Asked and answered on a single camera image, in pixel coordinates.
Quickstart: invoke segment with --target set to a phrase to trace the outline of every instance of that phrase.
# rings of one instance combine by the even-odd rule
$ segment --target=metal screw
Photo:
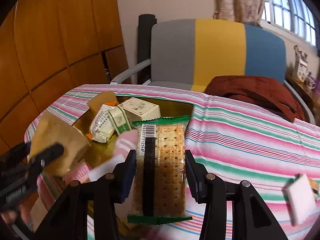
[[[75,187],[75,186],[78,186],[79,185],[79,181],[78,180],[73,180],[70,182],[70,186],[71,187]]]
[[[206,177],[209,180],[214,180],[216,178],[216,175],[214,175],[213,173],[208,173]]]
[[[107,173],[106,175],[105,175],[105,178],[106,179],[113,179],[115,177],[115,175],[113,174],[113,173]]]
[[[244,181],[242,181],[242,185],[245,186],[245,187],[249,187],[251,184],[250,184],[249,181],[244,180]]]

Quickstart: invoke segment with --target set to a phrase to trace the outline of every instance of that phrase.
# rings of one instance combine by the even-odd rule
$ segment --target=chair armrest
[[[149,66],[150,64],[151,64],[150,59],[142,61],[141,63],[139,63],[139,64],[123,71],[119,75],[117,75],[113,80],[111,80],[110,84],[111,85],[121,84],[127,78],[131,77],[135,73],[138,73],[140,70],[144,69],[145,67]]]
[[[309,107],[306,105],[306,103],[302,100],[299,94],[293,89],[292,86],[289,85],[289,83],[286,80],[284,81],[284,86],[290,91],[294,99],[302,106],[303,113],[305,114],[306,118],[309,119],[309,123],[316,124],[315,118],[313,117],[313,114],[311,113]]]

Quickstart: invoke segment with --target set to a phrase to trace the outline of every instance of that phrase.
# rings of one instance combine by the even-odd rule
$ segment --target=chair backrest
[[[223,20],[158,23],[151,34],[151,79],[203,92],[221,75],[260,75],[284,82],[284,41],[263,29]]]

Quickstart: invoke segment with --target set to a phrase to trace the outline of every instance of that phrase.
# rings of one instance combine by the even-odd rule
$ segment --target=window sill
[[[260,25],[263,29],[270,31],[277,36],[280,36],[286,40],[291,41],[295,45],[298,45],[299,47],[303,48],[306,52],[312,53],[314,55],[318,55],[318,49],[316,46],[313,46],[312,44],[306,42],[304,38],[301,38],[300,36],[296,35],[295,33],[276,25],[275,23],[269,23],[266,20],[261,19]]]

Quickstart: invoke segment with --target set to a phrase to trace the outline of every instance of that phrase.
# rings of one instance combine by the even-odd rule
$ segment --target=chair
[[[117,75],[111,84],[121,84],[149,65],[151,79],[144,85],[198,92],[204,92],[215,76],[273,77],[300,103],[306,120],[315,124],[310,109],[284,80],[284,41],[261,28],[213,19],[181,19],[155,24],[150,59]]]

